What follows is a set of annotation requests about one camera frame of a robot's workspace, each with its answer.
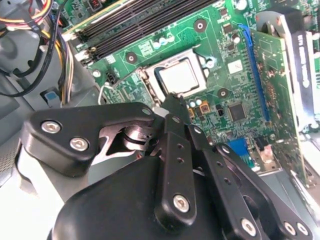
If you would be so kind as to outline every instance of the cpu socket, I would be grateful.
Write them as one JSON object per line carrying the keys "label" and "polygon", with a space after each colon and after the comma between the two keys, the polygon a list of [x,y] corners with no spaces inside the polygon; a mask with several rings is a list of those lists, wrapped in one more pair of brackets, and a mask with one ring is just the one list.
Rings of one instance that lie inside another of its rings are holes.
{"label": "cpu socket", "polygon": [[145,69],[150,95],[163,102],[169,93],[188,97],[207,89],[206,77],[193,48]]}

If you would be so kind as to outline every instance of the black bracket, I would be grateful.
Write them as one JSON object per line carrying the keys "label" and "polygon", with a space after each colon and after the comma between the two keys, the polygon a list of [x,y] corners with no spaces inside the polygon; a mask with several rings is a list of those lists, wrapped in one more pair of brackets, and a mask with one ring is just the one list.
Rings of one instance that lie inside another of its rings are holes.
{"label": "black bracket", "polygon": [[[149,127],[156,115],[142,103],[121,103],[39,111],[24,122],[21,142],[34,158],[68,177],[83,176],[99,152],[99,135],[103,129],[111,145],[125,127]],[[50,133],[43,124],[53,121],[60,130]],[[81,138],[87,149],[71,147],[71,140]]]}

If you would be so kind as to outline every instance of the ram slot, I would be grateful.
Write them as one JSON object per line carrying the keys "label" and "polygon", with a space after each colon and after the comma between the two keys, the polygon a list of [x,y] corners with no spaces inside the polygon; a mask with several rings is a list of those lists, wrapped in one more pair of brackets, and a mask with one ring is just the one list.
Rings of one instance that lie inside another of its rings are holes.
{"label": "ram slot", "polygon": [[162,28],[209,6],[217,0],[177,0],[168,7],[148,16],[140,22],[122,29],[89,48],[94,62],[146,37]]}
{"label": "ram slot", "polygon": [[130,21],[134,17],[140,15],[145,10],[149,9],[153,5],[158,4],[155,3],[154,0],[137,0],[121,8],[119,11],[114,12],[113,14],[109,15],[101,19],[94,24],[89,25],[84,30],[77,33],[79,39],[82,42],[87,42],[102,33],[107,33],[112,29],[116,28],[117,26],[122,25],[123,23]]}

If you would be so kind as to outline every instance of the green circuit board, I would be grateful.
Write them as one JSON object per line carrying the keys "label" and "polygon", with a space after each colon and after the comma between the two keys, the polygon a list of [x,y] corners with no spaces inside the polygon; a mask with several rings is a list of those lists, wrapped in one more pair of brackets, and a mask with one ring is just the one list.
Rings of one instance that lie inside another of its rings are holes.
{"label": "green circuit board", "polygon": [[[87,13],[86,18],[80,18],[76,13],[79,11],[86,12],[87,8],[83,4],[84,2],[73,1],[73,3],[77,3],[76,7],[70,3],[63,13],[69,21],[69,26],[64,29],[64,36],[67,39],[71,38],[71,35],[72,38],[76,38],[91,23],[95,23],[102,16],[107,19],[109,13],[120,9],[121,6],[129,4],[129,2],[131,1],[120,0],[109,7],[103,5],[101,11],[94,15]],[[157,5],[156,10],[159,11],[174,2],[174,0],[158,1],[155,3]],[[104,99],[107,104],[142,102],[152,107],[155,104],[154,99],[150,95],[146,83],[135,71],[140,67],[153,66],[183,51],[193,49],[199,59],[202,59],[199,64],[206,78],[206,89],[185,97],[192,123],[204,130],[208,141],[212,144],[229,142],[239,138],[252,140],[256,137],[264,137],[275,146],[275,151],[279,156],[286,154],[283,157],[292,160],[287,161],[287,164],[290,165],[289,169],[294,169],[303,179],[304,170],[303,164],[301,164],[300,150],[298,148],[297,151],[294,151],[292,147],[299,144],[296,141],[296,133],[290,131],[290,128],[295,126],[295,120],[290,115],[286,116],[288,113],[284,109],[282,109],[284,111],[283,119],[288,117],[288,122],[277,119],[278,116],[274,115],[273,109],[268,105],[270,121],[266,121],[259,101],[250,57],[248,56],[248,46],[244,33],[239,26],[242,24],[255,30],[256,14],[258,12],[274,6],[288,6],[300,9],[304,16],[311,16],[312,21],[307,29],[318,30],[319,0],[247,0],[245,1],[247,6],[242,10],[237,8],[239,2],[239,0],[218,0],[162,29],[125,45],[119,50],[113,51],[100,60],[93,61],[87,68],[100,87],[105,84],[110,72],[118,80],[125,79],[114,89],[104,89]],[[87,49],[94,52],[95,46],[105,38],[121,33],[129,24],[148,18],[157,11],[149,9],[142,12],[136,18],[131,18],[128,22],[122,22],[114,29],[76,44],[76,50],[79,54]],[[197,20],[204,21],[204,31],[196,29],[195,23]],[[235,36],[239,37],[240,41],[236,42]],[[260,38],[265,38],[266,42],[274,40],[256,32],[253,33],[255,41]],[[273,45],[273,50],[279,52],[277,54],[279,57],[274,59],[271,56],[271,60],[280,64],[284,60],[280,57],[284,57],[281,55],[283,53],[282,42],[275,40]],[[263,49],[260,44],[256,44],[255,47]],[[314,48],[319,49],[319,47],[319,43],[315,42]],[[135,54],[135,62],[128,61],[128,53]],[[315,61],[315,70],[320,79],[319,60]],[[261,79],[265,79],[265,74],[267,72],[260,72]],[[280,82],[266,81],[262,83],[265,96],[267,101],[270,101],[268,87],[272,84],[276,88],[276,94],[286,97],[284,103],[286,107],[289,107],[291,103],[288,93],[289,86],[286,85],[287,82],[282,76],[277,76]],[[180,77],[180,79],[177,77],[176,81],[183,85],[184,79],[182,76]],[[286,144],[278,144],[278,140],[286,140]],[[287,150],[280,152],[281,148],[287,148]]]}
{"label": "green circuit board", "polygon": [[304,177],[290,69],[283,38],[252,31],[254,53],[274,129],[274,152],[282,166]]}

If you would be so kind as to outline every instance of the pcie slot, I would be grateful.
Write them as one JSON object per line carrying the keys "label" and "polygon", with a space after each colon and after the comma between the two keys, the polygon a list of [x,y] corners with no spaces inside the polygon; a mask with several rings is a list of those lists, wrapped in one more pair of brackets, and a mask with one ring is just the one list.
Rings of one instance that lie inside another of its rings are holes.
{"label": "pcie slot", "polygon": [[258,98],[259,98],[260,105],[262,108],[262,114],[263,114],[264,119],[268,122],[270,120],[270,116],[269,116],[269,112],[268,112],[268,108],[267,108],[267,104],[266,104],[266,98],[264,95],[264,90],[262,88],[262,83],[261,83],[261,79],[260,79],[260,75],[259,75],[259,71],[258,71],[258,67],[257,67],[257,61],[256,61],[255,53],[254,53],[254,45],[252,42],[250,29],[248,26],[243,25],[243,24],[240,24],[238,26],[243,30],[246,49],[248,52],[248,56],[249,56],[249,60],[250,60],[251,68],[252,68],[253,78],[255,81],[255,86],[257,89],[257,93],[258,93]]}

